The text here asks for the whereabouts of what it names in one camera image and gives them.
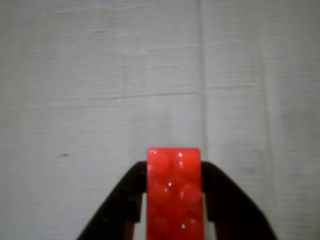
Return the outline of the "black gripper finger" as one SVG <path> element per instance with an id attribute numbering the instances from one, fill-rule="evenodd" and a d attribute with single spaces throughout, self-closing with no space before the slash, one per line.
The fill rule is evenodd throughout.
<path id="1" fill-rule="evenodd" d="M 147 192 L 147 162 L 135 163 L 80 233 L 79 240 L 132 240 Z"/>
<path id="2" fill-rule="evenodd" d="M 218 240 L 275 240 L 263 212 L 251 198 L 213 163 L 201 163 L 202 192 L 208 221 Z"/>

